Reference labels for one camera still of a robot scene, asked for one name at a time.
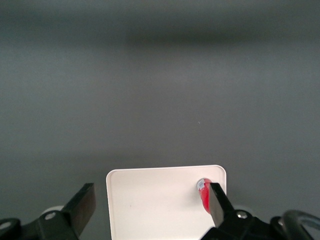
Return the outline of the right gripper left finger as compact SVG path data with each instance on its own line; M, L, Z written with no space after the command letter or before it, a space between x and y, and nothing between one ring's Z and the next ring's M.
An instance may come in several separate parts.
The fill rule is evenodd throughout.
M40 240L78 240L96 209L95 184L86 183L61 210L51 210L36 221Z

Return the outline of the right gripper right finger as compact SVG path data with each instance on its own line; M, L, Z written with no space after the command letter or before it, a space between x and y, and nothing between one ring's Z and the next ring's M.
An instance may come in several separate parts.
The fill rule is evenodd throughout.
M270 227L248 211L235 209L219 183L211 183L208 191L209 210L214 227L203 240L269 240Z

